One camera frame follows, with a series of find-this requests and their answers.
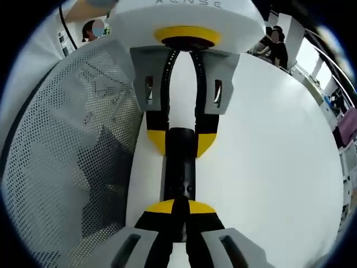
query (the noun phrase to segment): gray gripper bracket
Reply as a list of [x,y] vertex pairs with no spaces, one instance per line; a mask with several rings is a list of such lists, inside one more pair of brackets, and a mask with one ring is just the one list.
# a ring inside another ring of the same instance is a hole
[[[134,90],[141,111],[160,111],[161,81],[164,68],[170,55],[165,46],[136,47],[130,49],[135,68]],[[152,85],[148,87],[146,81],[151,77]]]
[[265,251],[234,228],[203,232],[214,268],[274,268]]
[[80,268],[144,268],[157,232],[124,227],[97,246]]
[[[207,84],[205,114],[224,114],[233,94],[232,78],[240,55],[206,50],[202,56]],[[215,102],[218,84],[220,97]]]

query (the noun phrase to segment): white robot body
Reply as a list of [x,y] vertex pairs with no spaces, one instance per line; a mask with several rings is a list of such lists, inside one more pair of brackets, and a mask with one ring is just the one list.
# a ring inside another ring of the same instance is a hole
[[121,0],[111,13],[112,33],[127,47],[163,45],[158,29],[195,26],[221,34],[214,49],[239,54],[265,34],[259,11],[250,0]]

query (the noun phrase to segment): yellow ring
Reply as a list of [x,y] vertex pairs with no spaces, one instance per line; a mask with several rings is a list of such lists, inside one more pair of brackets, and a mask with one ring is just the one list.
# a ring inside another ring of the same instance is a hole
[[189,36],[197,37],[212,42],[214,45],[218,45],[221,41],[221,34],[203,27],[197,26],[172,26],[161,28],[155,31],[154,37],[157,41],[170,37]]

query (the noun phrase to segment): black cable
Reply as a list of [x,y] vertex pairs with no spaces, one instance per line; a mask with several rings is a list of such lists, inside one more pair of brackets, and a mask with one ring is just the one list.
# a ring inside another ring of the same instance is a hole
[[66,31],[68,37],[69,37],[69,40],[71,40],[71,43],[72,43],[73,47],[74,47],[75,49],[77,49],[77,46],[76,46],[76,44],[75,44],[75,42],[74,42],[74,40],[73,40],[73,38],[72,38],[72,36],[71,36],[71,33],[69,32],[69,30],[68,30],[68,28],[67,28],[65,19],[63,18],[62,5],[60,5],[59,11],[60,11],[60,18],[61,18],[62,25],[63,25],[63,27],[64,27],[64,29],[65,29],[65,31]]

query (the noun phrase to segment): white mesh surface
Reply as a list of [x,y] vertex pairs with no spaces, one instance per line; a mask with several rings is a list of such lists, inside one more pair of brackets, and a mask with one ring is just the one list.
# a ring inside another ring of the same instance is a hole
[[70,54],[40,86],[13,137],[1,190],[42,267],[77,267],[125,225],[142,113],[114,60],[122,53],[106,36]]

